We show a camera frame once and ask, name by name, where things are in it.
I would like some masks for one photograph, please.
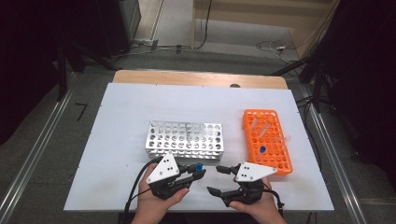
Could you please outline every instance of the desk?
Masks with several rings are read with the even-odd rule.
[[[193,1],[193,47],[195,20],[206,19],[209,1]],[[294,46],[300,46],[297,53],[303,58],[330,24],[337,5],[338,0],[213,0],[209,19],[288,27]]]
[[[181,83],[184,86],[172,85]],[[244,88],[228,88],[230,83]],[[272,89],[249,89],[250,84]],[[222,200],[211,196],[206,187],[237,188],[233,176],[217,173],[215,166],[235,166],[246,160],[241,128],[243,111],[268,107],[277,111],[284,134],[290,136],[288,147],[294,171],[290,175],[270,177],[286,204],[285,210],[333,210],[297,106],[286,87],[282,77],[117,72],[114,83],[107,87],[64,210],[122,211],[138,172],[149,161],[144,149],[149,121],[158,119],[223,125],[225,145],[221,162],[205,163],[205,177],[192,183],[189,194],[171,211],[233,211],[225,207]],[[133,201],[131,209],[135,208],[136,201]]]

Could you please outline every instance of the silver test tube rack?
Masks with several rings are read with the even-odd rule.
[[[176,159],[220,161],[222,136],[219,123],[151,120],[146,151],[150,158],[172,153]]]

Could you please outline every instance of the white tabletop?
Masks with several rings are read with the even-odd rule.
[[[122,211],[137,174],[149,161],[145,150],[149,121],[169,120],[221,123],[224,139],[221,161],[204,162],[204,178],[193,182],[188,195],[171,210],[233,211],[206,187],[238,188],[232,175],[217,173],[215,166],[235,166],[247,159],[242,116],[252,108],[274,109],[284,135],[290,137],[293,172],[270,176],[285,210],[333,210],[291,91],[117,83],[108,84],[64,210]]]

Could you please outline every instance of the orange test tube rack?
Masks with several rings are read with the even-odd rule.
[[[275,167],[276,175],[292,172],[285,137],[275,110],[245,110],[242,127],[247,141],[247,161]]]

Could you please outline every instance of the human hand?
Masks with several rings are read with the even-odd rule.
[[[139,193],[149,189],[147,178],[154,170],[157,164],[151,164],[146,170],[143,178],[139,182]],[[151,190],[139,195],[137,199],[137,211],[132,224],[157,224],[163,219],[170,207],[179,203],[183,197],[189,192],[188,189],[180,189],[172,197],[162,200],[155,197]]]
[[[262,182],[271,189],[271,184],[266,177],[262,179]],[[254,204],[231,202],[230,207],[239,212],[250,214],[261,224],[286,223],[276,209],[274,195],[269,192],[264,192],[262,198]]]

